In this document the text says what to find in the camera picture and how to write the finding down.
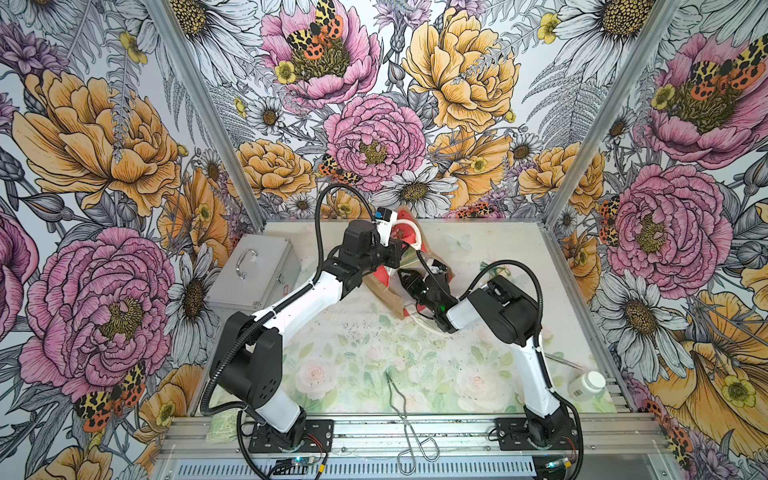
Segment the burlap tote bag red trim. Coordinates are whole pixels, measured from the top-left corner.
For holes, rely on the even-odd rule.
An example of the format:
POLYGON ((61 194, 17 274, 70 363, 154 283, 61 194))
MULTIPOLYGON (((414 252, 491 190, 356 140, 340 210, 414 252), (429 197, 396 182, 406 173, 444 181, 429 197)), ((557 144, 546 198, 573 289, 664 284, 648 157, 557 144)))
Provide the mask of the burlap tote bag red trim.
POLYGON ((387 221, 389 245, 400 253, 399 266, 377 268, 364 284, 391 313, 438 335, 451 335, 479 321, 469 302, 451 294, 453 271, 431 251, 412 215, 384 208, 376 214, 387 221))

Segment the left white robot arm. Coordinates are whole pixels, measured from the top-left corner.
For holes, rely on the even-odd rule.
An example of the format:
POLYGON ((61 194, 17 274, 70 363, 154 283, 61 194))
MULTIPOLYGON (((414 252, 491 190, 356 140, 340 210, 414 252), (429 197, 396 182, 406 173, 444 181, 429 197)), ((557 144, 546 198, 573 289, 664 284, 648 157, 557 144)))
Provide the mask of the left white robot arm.
POLYGON ((266 427, 268 444, 283 451, 298 449, 306 411, 281 388, 284 344, 360 287, 366 276, 400 266, 407 245, 391 237, 396 220, 396 213, 381 209, 371 220, 350 221, 339 246, 329 254, 318 249, 318 270, 296 291, 253 314, 231 315, 210 367, 201 413, 247 414, 266 427))

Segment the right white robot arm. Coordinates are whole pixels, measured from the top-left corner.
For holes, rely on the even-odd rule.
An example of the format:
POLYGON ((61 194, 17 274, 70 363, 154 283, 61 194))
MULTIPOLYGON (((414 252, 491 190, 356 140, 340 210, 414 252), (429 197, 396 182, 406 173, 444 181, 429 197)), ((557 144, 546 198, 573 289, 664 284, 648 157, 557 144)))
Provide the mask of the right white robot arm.
POLYGON ((533 447, 546 449, 559 437, 576 431, 577 411, 553 386, 541 348, 543 290, 535 273, 517 260, 499 260, 487 265, 459 297, 445 281, 430 271, 401 269, 397 273, 405 292, 432 314, 438 331, 454 334, 482 322, 511 350, 523 386, 528 439, 533 447), (531 280, 535 296, 527 294, 502 275, 479 282, 496 267, 520 269, 531 280))

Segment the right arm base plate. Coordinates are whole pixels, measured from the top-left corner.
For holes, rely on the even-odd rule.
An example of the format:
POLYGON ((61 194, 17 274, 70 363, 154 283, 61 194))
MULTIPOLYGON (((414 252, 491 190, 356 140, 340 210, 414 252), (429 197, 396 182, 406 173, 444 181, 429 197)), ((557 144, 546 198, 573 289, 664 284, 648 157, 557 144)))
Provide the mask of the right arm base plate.
POLYGON ((502 451, 576 451, 581 446, 571 419, 547 426, 524 417, 499 417, 494 419, 493 434, 502 451))

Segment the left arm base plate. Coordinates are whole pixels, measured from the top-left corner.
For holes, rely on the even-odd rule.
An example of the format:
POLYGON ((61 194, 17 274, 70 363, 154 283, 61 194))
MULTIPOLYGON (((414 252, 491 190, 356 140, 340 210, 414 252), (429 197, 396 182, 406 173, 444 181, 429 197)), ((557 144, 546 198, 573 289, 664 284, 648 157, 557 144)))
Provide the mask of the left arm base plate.
POLYGON ((252 454, 328 453, 333 444, 335 422, 327 419, 299 421, 287 433, 259 425, 250 437, 252 454))

